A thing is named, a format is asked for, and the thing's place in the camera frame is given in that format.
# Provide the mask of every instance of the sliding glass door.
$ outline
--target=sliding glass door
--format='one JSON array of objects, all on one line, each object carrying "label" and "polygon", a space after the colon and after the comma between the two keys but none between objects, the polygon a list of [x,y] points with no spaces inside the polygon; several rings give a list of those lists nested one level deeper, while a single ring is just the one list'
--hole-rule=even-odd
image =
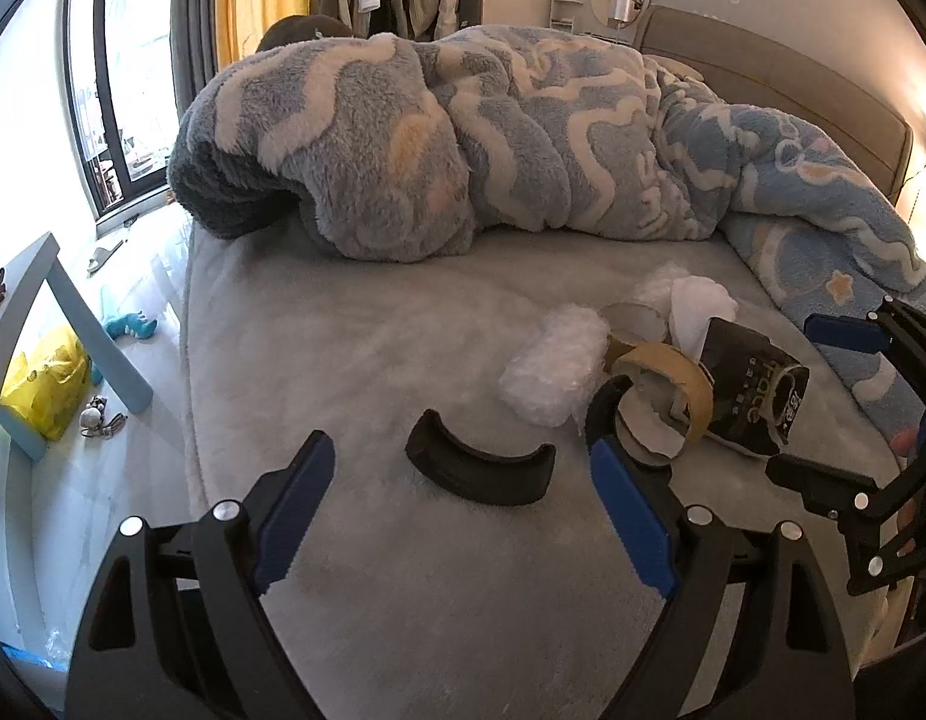
[{"label": "sliding glass door", "polygon": [[65,0],[64,78],[98,215],[158,191],[177,132],[170,0]]}]

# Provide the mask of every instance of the window frame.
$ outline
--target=window frame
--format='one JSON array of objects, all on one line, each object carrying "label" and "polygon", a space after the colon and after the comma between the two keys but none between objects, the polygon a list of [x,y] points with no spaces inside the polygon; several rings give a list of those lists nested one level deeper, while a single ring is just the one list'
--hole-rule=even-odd
[{"label": "window frame", "polygon": [[97,100],[100,101],[100,115],[103,121],[103,136],[107,151],[113,160],[116,181],[124,196],[120,201],[107,206],[100,189],[100,179],[87,160],[80,146],[79,114],[76,110],[76,95],[73,93],[73,68],[71,68],[71,1],[63,0],[61,11],[62,23],[62,60],[64,86],[66,87],[67,108],[70,111],[70,124],[73,137],[76,139],[77,158],[83,169],[87,186],[90,190],[92,209],[97,221],[109,217],[120,211],[125,211],[131,204],[146,196],[167,189],[167,168],[160,167],[135,180],[130,178],[130,170],[126,164],[124,149],[119,138],[119,124],[116,122],[116,110],[113,106],[113,89],[110,85],[110,66],[107,63],[106,52],[106,0],[92,0],[92,45],[94,46],[94,68],[97,77]]}]

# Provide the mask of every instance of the beige headboard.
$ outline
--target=beige headboard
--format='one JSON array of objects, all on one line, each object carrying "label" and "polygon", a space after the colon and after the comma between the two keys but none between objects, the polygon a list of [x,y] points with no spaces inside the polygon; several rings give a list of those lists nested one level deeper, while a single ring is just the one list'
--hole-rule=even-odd
[{"label": "beige headboard", "polygon": [[667,7],[647,9],[633,47],[697,69],[727,103],[777,108],[816,124],[896,204],[913,131],[840,74],[745,29]]}]

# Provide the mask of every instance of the metal pin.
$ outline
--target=metal pin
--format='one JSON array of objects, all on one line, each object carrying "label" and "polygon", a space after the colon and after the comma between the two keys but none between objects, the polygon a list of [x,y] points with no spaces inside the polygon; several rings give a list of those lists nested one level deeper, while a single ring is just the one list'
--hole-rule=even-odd
[{"label": "metal pin", "polygon": [[780,535],[787,541],[800,541],[802,528],[795,522],[783,522],[780,526]]},{"label": "metal pin", "polygon": [[229,522],[239,516],[239,503],[236,501],[220,501],[214,507],[214,519],[220,522]]},{"label": "metal pin", "polygon": [[135,536],[143,530],[143,520],[140,517],[127,517],[119,523],[119,531],[124,536]]},{"label": "metal pin", "polygon": [[687,519],[693,525],[709,525],[712,522],[712,512],[705,506],[690,506],[687,509]]}]

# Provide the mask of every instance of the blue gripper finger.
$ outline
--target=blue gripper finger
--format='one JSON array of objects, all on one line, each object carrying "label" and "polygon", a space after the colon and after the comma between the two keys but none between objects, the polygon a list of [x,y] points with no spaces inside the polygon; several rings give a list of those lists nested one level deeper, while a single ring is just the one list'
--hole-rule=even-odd
[{"label": "blue gripper finger", "polygon": [[669,533],[607,440],[593,446],[590,474],[639,581],[656,587],[663,598],[672,598],[679,587],[679,578],[673,569]]},{"label": "blue gripper finger", "polygon": [[253,586],[260,595],[274,581],[287,576],[306,529],[332,482],[336,452],[329,436],[320,435],[301,452],[306,452],[306,457],[298,458],[299,464],[294,461],[294,474],[258,534]]},{"label": "blue gripper finger", "polygon": [[802,324],[802,333],[814,343],[864,354],[877,354],[889,348],[889,338],[882,327],[865,319],[810,314]]}]

